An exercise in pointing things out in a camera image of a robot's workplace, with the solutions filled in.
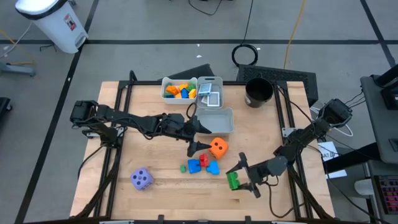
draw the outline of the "purple die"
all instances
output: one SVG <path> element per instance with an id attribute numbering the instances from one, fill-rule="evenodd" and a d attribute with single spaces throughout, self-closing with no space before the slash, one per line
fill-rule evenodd
<path id="1" fill-rule="evenodd" d="M 130 176 L 130 180 L 137 190 L 144 190 L 154 182 L 154 178 L 145 167 L 134 171 Z"/>

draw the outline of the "gray floor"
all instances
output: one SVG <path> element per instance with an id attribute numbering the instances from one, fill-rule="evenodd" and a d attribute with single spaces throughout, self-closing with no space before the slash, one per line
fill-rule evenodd
<path id="1" fill-rule="evenodd" d="M 76 14 L 84 24 L 93 0 L 76 1 Z M 216 0 L 192 2 L 209 12 L 218 3 Z M 398 18 L 394 11 L 398 2 L 367 0 L 367 3 L 384 38 L 398 39 L 395 22 Z M 249 7 L 249 1 L 223 1 L 219 11 L 209 17 L 194 11 L 186 0 L 100 0 L 88 34 L 91 40 L 241 39 Z M 300 1 L 254 0 L 247 39 L 289 39 L 299 10 Z M 13 39 L 17 39 L 29 24 L 14 10 L 14 1 L 10 0 L 0 2 L 0 21 L 0 29 Z M 47 40 L 47 37 L 32 26 L 25 39 Z M 377 40 L 377 37 L 359 0 L 308 0 L 295 39 Z M 0 45 L 0 53 L 7 45 Z M 238 69 L 231 61 L 235 45 L 85 45 L 25 221 L 53 220 L 69 215 L 76 173 L 86 145 L 86 139 L 80 131 L 72 130 L 68 121 L 75 100 L 96 100 L 101 82 L 127 79 L 132 69 L 139 80 L 156 80 L 209 63 L 215 75 L 235 80 Z M 22 45 L 35 58 L 36 77 L 0 76 L 0 96 L 11 98 L 14 105 L 0 129 L 0 178 L 3 180 L 0 183 L 0 223 L 15 220 L 73 58 L 53 48 L 39 52 L 40 46 Z M 255 47 L 260 48 L 258 65 L 283 67 L 286 45 L 255 44 Z M 398 46 L 389 45 L 388 48 L 397 58 Z M 252 60 L 252 54 L 241 49 L 237 58 L 247 63 Z M 20 62 L 27 58 L 17 48 L 1 60 Z M 380 74 L 388 68 L 379 44 L 292 45 L 287 63 L 287 69 L 317 74 L 319 102 L 322 103 L 331 98 L 350 99 L 360 92 L 360 77 Z M 374 141 L 366 105 L 355 107 L 349 125 L 353 138 L 336 132 L 331 135 L 353 147 Z M 344 186 L 343 182 L 344 179 L 338 181 L 343 189 L 352 187 Z M 337 217 L 369 220 L 332 189 L 331 194 Z M 366 207 L 363 199 L 355 201 Z"/>

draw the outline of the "white trash can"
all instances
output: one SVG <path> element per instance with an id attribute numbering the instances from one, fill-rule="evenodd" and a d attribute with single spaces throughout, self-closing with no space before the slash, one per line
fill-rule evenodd
<path id="1" fill-rule="evenodd" d="M 66 53 L 78 52 L 88 38 L 67 0 L 18 0 L 15 8 Z"/>

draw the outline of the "wooden table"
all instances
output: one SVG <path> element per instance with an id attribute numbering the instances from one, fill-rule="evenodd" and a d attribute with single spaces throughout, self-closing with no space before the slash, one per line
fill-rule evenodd
<path id="1" fill-rule="evenodd" d="M 113 107 L 117 86 L 118 82 L 103 82 L 98 103 Z M 288 87 L 290 99 L 309 115 L 303 83 L 288 82 Z M 167 105 L 159 93 L 160 85 L 134 85 L 129 113 L 145 116 L 164 112 L 185 116 L 187 105 Z M 262 107 L 254 109 L 245 104 L 244 94 L 244 86 L 224 86 L 224 108 L 233 109 L 234 133 L 225 138 L 229 149 L 219 161 L 220 175 L 211 175 L 206 171 L 182 174 L 180 165 L 187 164 L 188 159 L 187 143 L 165 136 L 148 141 L 137 130 L 129 128 L 124 137 L 112 219 L 156 220 L 158 215 L 163 214 L 166 220 L 244 220 L 245 215 L 250 215 L 252 220 L 278 220 L 270 212 L 269 190 L 266 185 L 259 187 L 262 197 L 256 199 L 246 190 L 231 191 L 224 175 L 237 164 L 239 152 L 245 152 L 251 165 L 274 157 L 272 153 L 282 144 L 274 97 Z M 285 122 L 288 123 L 282 95 L 281 102 Z M 292 110 L 296 127 L 306 127 L 309 120 L 295 106 L 292 106 Z M 212 139 L 196 137 L 196 140 L 208 144 Z M 99 144 L 99 139 L 88 140 L 85 157 L 98 148 Z M 316 141 L 311 145 L 317 147 Z M 101 151 L 89 160 L 81 170 L 71 215 L 81 211 L 96 192 L 104 152 L 105 150 Z M 206 151 L 197 152 L 194 158 L 204 152 Z M 308 147 L 303 150 L 302 159 L 308 189 L 325 211 L 334 216 L 319 152 Z M 144 191 L 136 190 L 130 182 L 130 175 L 140 167 L 147 167 L 155 179 L 154 184 Z M 244 171 L 238 174 L 241 183 L 248 181 Z M 279 185 L 272 188 L 272 208 L 276 214 L 281 215 L 292 207 L 292 199 L 287 172 L 279 180 Z M 297 190 L 302 203 L 301 191 Z M 105 214 L 107 199 L 106 192 L 101 207 L 102 215 Z M 294 220 L 293 212 L 283 220 Z"/>

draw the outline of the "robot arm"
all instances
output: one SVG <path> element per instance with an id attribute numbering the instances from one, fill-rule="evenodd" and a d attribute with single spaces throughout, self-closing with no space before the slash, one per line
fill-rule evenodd
<path id="1" fill-rule="evenodd" d="M 199 150 L 211 147 L 193 141 L 196 133 L 211 133 L 200 124 L 195 115 L 187 122 L 182 114 L 177 113 L 140 117 L 112 109 L 106 105 L 99 105 L 95 101 L 76 101 L 70 121 L 75 127 L 88 127 L 100 136 L 101 144 L 110 146 L 117 144 L 118 130 L 115 127 L 107 127 L 105 125 L 107 122 L 138 129 L 149 140 L 156 136 L 168 136 L 189 142 L 188 157 L 192 157 Z"/>
<path id="2" fill-rule="evenodd" d="M 231 170 L 227 171 L 227 175 L 245 169 L 249 183 L 241 184 L 232 190 L 249 190 L 253 192 L 256 198 L 259 198 L 261 195 L 256 184 L 265 184 L 263 179 L 267 178 L 268 175 L 282 175 L 286 169 L 292 167 L 296 157 L 310 142 L 324 136 L 331 128 L 343 127 L 351 119 L 351 113 L 352 110 L 339 99 L 331 100 L 320 110 L 318 117 L 312 124 L 305 129 L 293 131 L 287 137 L 284 145 L 279 146 L 274 151 L 274 158 L 248 166 L 245 154 L 240 152 L 241 160 Z"/>

